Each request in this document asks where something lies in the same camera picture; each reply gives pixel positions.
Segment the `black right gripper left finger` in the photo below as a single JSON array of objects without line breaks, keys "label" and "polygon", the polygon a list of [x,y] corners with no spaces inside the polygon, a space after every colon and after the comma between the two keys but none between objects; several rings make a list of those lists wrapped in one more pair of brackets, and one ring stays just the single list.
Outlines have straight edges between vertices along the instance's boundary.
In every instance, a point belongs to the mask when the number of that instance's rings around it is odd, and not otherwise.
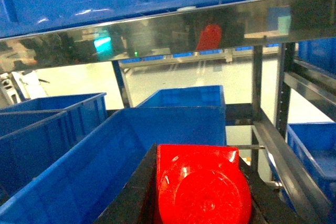
[{"label": "black right gripper left finger", "polygon": [[154,223],[157,144],[153,144],[95,223]]}]

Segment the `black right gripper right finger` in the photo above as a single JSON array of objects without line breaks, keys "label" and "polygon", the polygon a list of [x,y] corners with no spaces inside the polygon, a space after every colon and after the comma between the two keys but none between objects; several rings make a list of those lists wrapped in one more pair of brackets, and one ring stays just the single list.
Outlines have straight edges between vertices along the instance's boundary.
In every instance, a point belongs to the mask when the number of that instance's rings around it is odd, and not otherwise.
[{"label": "black right gripper right finger", "polygon": [[247,179],[252,198],[252,211],[249,223],[304,223],[298,216],[275,194],[252,168],[242,158],[239,168]]}]

